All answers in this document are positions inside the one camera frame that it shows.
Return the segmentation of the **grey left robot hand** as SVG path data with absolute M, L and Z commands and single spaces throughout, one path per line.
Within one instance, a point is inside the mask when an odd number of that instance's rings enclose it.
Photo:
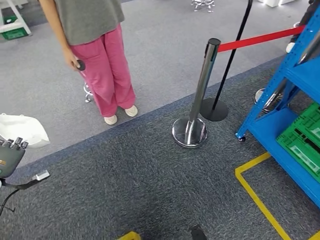
M 16 140 L 0 140 L 0 177 L 5 179 L 12 175 L 24 156 L 29 143 L 17 137 Z

